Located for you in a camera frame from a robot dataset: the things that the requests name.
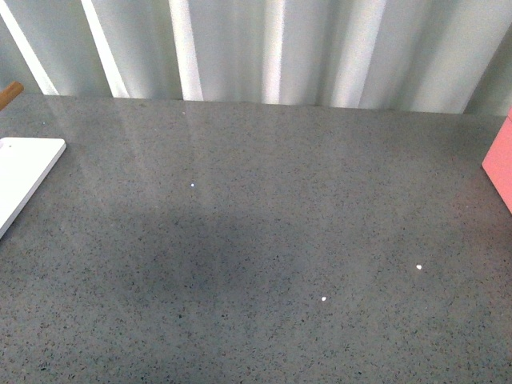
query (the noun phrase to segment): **gray countertop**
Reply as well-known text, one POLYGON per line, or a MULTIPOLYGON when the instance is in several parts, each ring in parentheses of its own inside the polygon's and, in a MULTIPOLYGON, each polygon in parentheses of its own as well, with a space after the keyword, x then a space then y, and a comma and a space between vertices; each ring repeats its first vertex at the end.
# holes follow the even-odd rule
POLYGON ((0 137, 68 148, 0 240, 0 381, 506 382, 503 119, 21 95, 0 137))

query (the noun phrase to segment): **pink box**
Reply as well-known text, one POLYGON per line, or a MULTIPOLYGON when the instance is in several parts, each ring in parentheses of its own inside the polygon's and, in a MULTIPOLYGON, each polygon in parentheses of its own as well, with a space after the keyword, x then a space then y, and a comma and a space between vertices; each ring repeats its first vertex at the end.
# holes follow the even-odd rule
POLYGON ((512 213, 512 108, 482 166, 512 213))

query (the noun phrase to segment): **table top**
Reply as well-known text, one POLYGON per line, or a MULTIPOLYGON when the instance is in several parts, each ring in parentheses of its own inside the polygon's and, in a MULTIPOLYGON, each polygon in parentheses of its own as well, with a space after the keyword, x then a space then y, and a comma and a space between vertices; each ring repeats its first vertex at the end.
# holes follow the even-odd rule
POLYGON ((0 241, 1 381, 505 382, 503 119, 19 96, 0 137, 68 147, 0 241))

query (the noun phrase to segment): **white tray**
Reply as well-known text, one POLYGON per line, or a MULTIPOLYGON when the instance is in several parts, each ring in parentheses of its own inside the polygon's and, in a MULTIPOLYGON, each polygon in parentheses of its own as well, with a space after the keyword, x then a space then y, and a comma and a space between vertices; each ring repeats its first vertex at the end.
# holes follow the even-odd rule
POLYGON ((65 148, 61 138, 0 139, 0 238, 65 148))

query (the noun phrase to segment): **curtain fold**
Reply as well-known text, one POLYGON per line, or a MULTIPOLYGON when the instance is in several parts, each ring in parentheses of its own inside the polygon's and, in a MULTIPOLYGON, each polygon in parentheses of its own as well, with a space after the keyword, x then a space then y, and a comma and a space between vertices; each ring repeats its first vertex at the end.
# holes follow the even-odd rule
POLYGON ((0 0, 0 86, 505 115, 510 0, 0 0))

